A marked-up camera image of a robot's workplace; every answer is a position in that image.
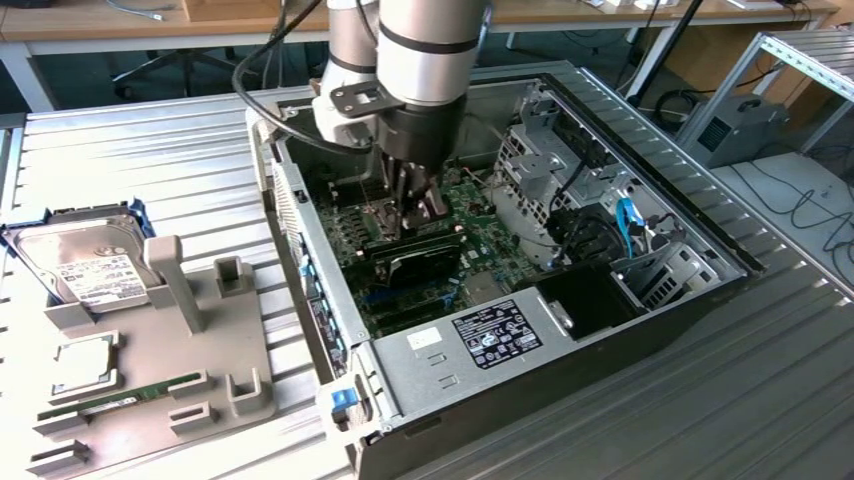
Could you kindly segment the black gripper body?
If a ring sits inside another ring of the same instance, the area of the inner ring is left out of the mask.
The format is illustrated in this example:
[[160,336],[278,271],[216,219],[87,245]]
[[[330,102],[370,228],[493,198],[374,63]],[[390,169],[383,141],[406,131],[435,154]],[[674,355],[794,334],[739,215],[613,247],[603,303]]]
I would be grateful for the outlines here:
[[429,173],[450,158],[466,113],[467,95],[439,106],[403,104],[379,114],[378,144],[395,160],[414,163]]

